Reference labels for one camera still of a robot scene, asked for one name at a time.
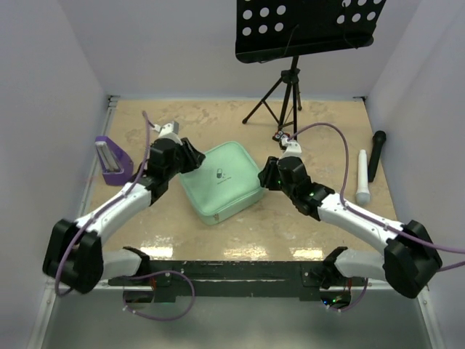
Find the mint green medicine case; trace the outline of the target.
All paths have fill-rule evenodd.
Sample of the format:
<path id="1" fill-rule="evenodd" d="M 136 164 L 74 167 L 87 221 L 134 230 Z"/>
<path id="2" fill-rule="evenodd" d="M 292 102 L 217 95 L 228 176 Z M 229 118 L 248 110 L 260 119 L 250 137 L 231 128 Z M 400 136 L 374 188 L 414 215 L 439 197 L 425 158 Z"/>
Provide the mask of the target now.
<path id="1" fill-rule="evenodd" d="M 179 176 L 192 207 L 206 225 L 216 225 L 258 202 L 264 195 L 259 167 L 234 141 L 205 152 L 201 166 Z"/>

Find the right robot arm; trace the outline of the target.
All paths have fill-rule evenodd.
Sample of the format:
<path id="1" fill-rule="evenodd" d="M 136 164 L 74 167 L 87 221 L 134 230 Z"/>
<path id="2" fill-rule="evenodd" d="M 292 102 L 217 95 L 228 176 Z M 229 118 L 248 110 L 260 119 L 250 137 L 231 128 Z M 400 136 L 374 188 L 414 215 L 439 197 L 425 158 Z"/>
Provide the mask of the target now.
<path id="1" fill-rule="evenodd" d="M 283 192 L 303 215 L 341 228 L 373 247 L 373 252 L 345 246 L 333 250 L 317 274 L 324 289 L 349 278 L 371 278 L 414 299 L 442 267 L 421 223 L 403 224 L 364 209 L 355 213 L 335 190 L 312 181 L 298 157 L 269 157 L 258 179 L 261 187 Z"/>

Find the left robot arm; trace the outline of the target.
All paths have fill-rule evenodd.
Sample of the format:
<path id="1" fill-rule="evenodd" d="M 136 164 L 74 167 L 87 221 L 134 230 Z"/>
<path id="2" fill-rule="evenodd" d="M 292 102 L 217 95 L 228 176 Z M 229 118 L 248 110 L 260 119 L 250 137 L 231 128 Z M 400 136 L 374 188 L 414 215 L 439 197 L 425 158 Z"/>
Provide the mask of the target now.
<path id="1" fill-rule="evenodd" d="M 179 142 L 157 139 L 119 193 L 83 217 L 61 219 L 54 225 L 43 273 L 81 294 L 105 279 L 127 278 L 134 285 L 145 284 L 150 278 L 147 254 L 131 247 L 104 253 L 102 247 L 128 220 L 159 200 L 173 177 L 198 169 L 205 158 L 187 138 Z"/>

